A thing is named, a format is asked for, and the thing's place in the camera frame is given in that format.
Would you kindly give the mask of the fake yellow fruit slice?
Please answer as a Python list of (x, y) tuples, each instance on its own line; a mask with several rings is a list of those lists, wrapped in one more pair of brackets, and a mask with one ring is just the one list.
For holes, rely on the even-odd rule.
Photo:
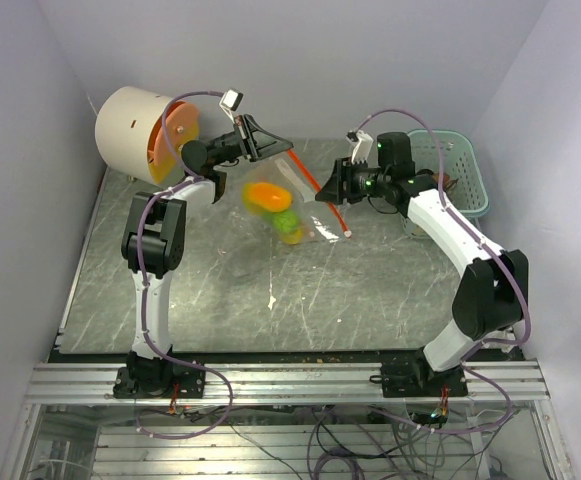
[(287, 245), (297, 245), (304, 241), (304, 231), (301, 229), (290, 233), (282, 233), (281, 240)]

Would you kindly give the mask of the clear zip bag red seal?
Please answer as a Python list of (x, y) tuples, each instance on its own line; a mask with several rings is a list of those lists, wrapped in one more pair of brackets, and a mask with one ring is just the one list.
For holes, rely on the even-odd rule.
[(203, 208), (189, 226), (189, 239), (200, 256), (217, 261), (235, 278), (267, 269), (279, 246), (272, 227), (246, 209), (236, 190)]

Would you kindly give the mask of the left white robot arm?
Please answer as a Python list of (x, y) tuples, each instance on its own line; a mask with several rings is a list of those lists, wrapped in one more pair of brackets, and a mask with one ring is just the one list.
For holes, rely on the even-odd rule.
[(227, 174), (216, 167), (266, 160), (292, 148), (291, 141), (264, 130), (251, 115), (239, 115), (232, 132), (182, 147), (180, 159), (191, 177), (164, 191), (133, 197), (121, 244), (136, 296), (135, 338), (126, 368), (148, 395), (162, 397), (173, 387), (168, 359), (171, 283), (183, 259), (188, 217), (216, 203), (225, 191)]

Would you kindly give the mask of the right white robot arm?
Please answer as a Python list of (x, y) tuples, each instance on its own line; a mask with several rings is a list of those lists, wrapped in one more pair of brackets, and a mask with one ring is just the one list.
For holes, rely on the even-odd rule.
[(347, 139), (351, 155), (335, 161), (316, 200), (333, 205), (386, 201), (422, 228), (461, 276), (450, 322), (423, 347), (421, 365), (410, 373), (418, 393), (433, 395), (445, 385), (445, 371), (492, 341), (492, 332), (528, 318), (528, 259), (466, 220), (447, 197), (442, 175), (416, 168), (407, 134), (389, 132), (373, 139), (357, 130)]

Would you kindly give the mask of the teal plastic basket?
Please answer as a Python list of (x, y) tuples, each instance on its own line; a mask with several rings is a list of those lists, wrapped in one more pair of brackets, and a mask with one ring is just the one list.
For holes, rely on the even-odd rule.
[[(451, 130), (434, 131), (444, 154), (444, 191), (453, 205), (470, 222), (489, 209), (489, 198), (470, 140)], [(432, 171), (438, 175), (439, 159), (432, 137), (424, 129), (408, 133), (416, 171)]]

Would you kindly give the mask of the fake orange mango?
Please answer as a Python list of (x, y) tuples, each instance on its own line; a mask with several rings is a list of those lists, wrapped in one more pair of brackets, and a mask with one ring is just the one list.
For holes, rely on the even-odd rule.
[(282, 212), (291, 207), (293, 195), (269, 182), (250, 182), (242, 188), (242, 201), (251, 212)]

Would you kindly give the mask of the fake brown mushroom cap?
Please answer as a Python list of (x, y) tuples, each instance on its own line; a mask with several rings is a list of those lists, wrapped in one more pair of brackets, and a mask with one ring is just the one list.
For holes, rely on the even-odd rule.
[(440, 177), (439, 173), (433, 174), (433, 179), (436, 183), (442, 184), (442, 189), (446, 194), (449, 194), (454, 190), (456, 185), (458, 184), (457, 178), (452, 178), (449, 174), (444, 173), (443, 177)]

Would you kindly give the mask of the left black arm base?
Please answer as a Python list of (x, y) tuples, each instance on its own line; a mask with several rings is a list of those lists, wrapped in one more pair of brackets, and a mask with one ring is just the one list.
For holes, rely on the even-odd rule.
[(206, 373), (165, 360), (141, 359), (120, 368), (112, 395), (115, 399), (201, 398)]

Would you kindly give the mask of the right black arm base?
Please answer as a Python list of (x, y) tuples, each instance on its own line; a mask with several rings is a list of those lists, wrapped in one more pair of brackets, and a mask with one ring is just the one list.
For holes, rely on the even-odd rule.
[(441, 398), (465, 397), (468, 395), (464, 372), (453, 367), (444, 372), (435, 372), (425, 363), (382, 364), (378, 374), (369, 377), (369, 382), (379, 385), (385, 398)]

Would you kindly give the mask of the fake green round fruit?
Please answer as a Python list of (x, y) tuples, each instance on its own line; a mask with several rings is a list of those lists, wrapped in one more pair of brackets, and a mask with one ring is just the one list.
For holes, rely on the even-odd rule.
[(300, 220), (292, 209), (287, 209), (272, 214), (272, 225), (278, 233), (290, 235), (300, 228)]

